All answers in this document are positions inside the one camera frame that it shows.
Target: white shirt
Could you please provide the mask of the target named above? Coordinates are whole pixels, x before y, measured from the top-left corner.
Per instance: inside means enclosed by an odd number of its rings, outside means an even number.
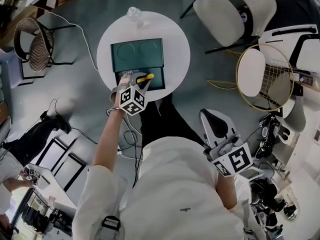
[[[247,239],[241,220],[246,212],[241,204],[224,208],[215,190],[218,172],[203,150],[181,137],[164,137],[143,149],[139,180],[119,212],[121,238]],[[123,192],[114,174],[93,166],[73,220],[73,238],[94,239],[105,216],[116,214]]]
[[[9,209],[12,196],[2,183],[9,178],[17,178],[23,169],[22,164],[10,152],[0,149],[0,215]]]

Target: green tray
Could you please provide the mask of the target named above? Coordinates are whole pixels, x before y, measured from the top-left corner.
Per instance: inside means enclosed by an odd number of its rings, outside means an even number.
[[[163,68],[162,38],[111,44],[113,72]]]
[[[154,74],[154,78],[151,79],[148,91],[155,91],[155,90],[161,90],[166,88],[165,84],[165,77],[164,77],[164,68],[163,67],[153,67],[153,68],[144,68],[135,70],[136,72],[143,72],[147,74]],[[116,85],[119,85],[119,81],[121,77],[126,73],[126,71],[123,72],[115,72],[115,80]]]

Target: person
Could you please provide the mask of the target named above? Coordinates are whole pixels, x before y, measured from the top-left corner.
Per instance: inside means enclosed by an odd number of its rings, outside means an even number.
[[[62,130],[68,134],[70,125],[59,114],[44,116],[21,138],[3,143],[0,148],[0,224],[8,230],[11,225],[5,212],[10,207],[12,192],[22,188],[32,188],[27,180],[24,167],[45,148],[52,131]]]
[[[124,116],[117,109],[110,112],[88,171],[72,223],[74,239],[99,239],[108,216],[120,227],[103,239],[266,239],[248,202],[237,202],[233,177],[219,174],[203,154],[204,142],[179,115],[172,94],[159,110],[153,101],[139,115],[143,161],[125,208],[119,211],[124,187],[113,173]]]

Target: circular indentation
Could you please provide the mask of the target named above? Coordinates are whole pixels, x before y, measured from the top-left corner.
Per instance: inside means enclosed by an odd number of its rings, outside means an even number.
[[[119,46],[117,50],[117,55],[122,61],[129,61],[133,58],[136,50],[132,44],[124,43]]]
[[[144,41],[139,46],[139,53],[143,57],[150,57],[157,50],[157,45],[153,41]]]

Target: white round table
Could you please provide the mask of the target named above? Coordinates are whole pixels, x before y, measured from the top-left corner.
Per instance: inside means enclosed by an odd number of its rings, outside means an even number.
[[[147,91],[146,99],[151,102],[172,93],[181,84],[189,68],[190,47],[185,33],[170,18],[143,11],[141,20],[143,27],[140,29],[126,15],[112,23],[101,37],[96,60],[103,82],[112,90],[117,83],[112,66],[111,44],[162,38],[165,89]]]

